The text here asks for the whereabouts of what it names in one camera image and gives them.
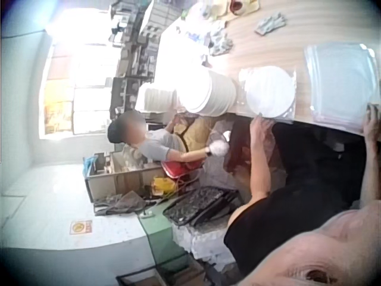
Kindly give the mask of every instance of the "black hair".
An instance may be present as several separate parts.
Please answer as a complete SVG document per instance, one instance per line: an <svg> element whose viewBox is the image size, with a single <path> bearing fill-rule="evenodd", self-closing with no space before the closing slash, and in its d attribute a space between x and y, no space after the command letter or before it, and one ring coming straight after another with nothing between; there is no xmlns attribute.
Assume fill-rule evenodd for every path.
<svg viewBox="0 0 381 286"><path fill-rule="evenodd" d="M110 143L119 144L124 142L124 135L126 134L126 127L123 118L118 116L107 129L107 138Z"/></svg>

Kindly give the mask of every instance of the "kitchen counter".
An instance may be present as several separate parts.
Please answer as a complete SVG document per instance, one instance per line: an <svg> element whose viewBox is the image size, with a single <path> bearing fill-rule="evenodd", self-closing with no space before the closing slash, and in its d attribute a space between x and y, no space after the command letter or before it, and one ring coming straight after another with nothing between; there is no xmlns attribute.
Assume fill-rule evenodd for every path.
<svg viewBox="0 0 381 286"><path fill-rule="evenodd" d="M227 37L234 47L228 53L208 57L212 69L238 82L241 69L279 66L290 75L296 73L295 120L317 124L311 113L311 85L304 48L325 42L358 42L376 53L380 73L380 17L369 1L355 0L261 0L261 8L227 23ZM287 21L265 36L254 32L257 23L281 12ZM195 49L182 43L175 22L161 36L155 81L171 82L176 72L189 61ZM229 112L252 117L245 105L235 105Z"/></svg>

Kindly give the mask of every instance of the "white glove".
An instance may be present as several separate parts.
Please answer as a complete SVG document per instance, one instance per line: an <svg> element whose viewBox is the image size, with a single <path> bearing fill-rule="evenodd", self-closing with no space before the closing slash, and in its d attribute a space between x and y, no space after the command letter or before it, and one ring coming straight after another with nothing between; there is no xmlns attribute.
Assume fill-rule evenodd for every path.
<svg viewBox="0 0 381 286"><path fill-rule="evenodd" d="M227 154L229 145L222 140L216 140L209 145L209 150L213 156L223 157Z"/></svg>

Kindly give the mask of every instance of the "white floor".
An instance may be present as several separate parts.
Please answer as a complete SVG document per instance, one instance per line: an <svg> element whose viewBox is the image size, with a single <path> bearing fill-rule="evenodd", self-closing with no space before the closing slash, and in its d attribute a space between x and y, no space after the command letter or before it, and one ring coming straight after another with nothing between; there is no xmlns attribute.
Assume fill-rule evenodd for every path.
<svg viewBox="0 0 381 286"><path fill-rule="evenodd" d="M4 193L2 206L3 247L73 250L145 237L135 214L94 216L81 164L30 169ZM91 222L91 233L70 234L81 221Z"/></svg>
<svg viewBox="0 0 381 286"><path fill-rule="evenodd" d="M70 234L85 221L91 232ZM30 169L1 197L1 222L2 258L21 285L114 286L155 265L135 214L94 216L81 164Z"/></svg>

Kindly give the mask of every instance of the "window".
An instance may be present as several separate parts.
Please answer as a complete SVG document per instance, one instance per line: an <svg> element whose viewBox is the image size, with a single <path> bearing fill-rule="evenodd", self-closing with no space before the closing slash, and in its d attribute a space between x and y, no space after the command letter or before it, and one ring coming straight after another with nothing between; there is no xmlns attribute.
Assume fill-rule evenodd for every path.
<svg viewBox="0 0 381 286"><path fill-rule="evenodd" d="M112 78L120 58L120 49L108 44L108 14L94 9L68 10L48 31L53 46L41 93L44 134L105 132L110 121Z"/></svg>

